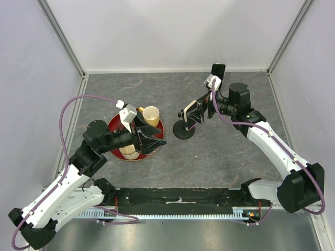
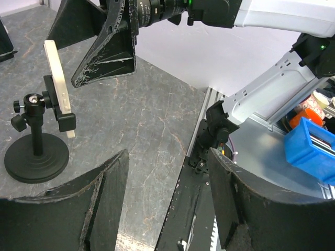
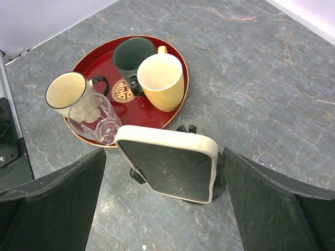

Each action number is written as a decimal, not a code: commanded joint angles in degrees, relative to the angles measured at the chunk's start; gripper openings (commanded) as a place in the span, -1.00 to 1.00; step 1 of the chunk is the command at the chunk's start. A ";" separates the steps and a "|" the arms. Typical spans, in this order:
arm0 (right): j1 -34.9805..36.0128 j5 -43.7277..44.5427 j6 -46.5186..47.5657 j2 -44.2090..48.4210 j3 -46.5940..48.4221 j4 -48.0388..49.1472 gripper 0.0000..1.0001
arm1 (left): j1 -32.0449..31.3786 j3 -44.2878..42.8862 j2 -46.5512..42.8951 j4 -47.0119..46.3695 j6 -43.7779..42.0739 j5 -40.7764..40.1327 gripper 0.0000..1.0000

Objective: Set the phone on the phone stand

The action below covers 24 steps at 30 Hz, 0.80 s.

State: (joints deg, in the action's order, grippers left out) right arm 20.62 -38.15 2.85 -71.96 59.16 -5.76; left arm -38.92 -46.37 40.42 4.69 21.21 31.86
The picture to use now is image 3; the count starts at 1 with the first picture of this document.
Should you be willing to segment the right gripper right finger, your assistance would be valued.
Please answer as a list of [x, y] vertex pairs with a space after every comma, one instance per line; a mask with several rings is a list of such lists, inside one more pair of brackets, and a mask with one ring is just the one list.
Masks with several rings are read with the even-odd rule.
[[244, 250], [334, 250], [334, 191], [225, 148], [224, 172]]

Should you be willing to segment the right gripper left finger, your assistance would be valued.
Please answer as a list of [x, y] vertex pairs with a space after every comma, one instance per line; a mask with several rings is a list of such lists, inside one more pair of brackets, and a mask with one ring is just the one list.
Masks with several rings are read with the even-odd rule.
[[106, 165], [96, 149], [1, 192], [1, 250], [85, 250]]

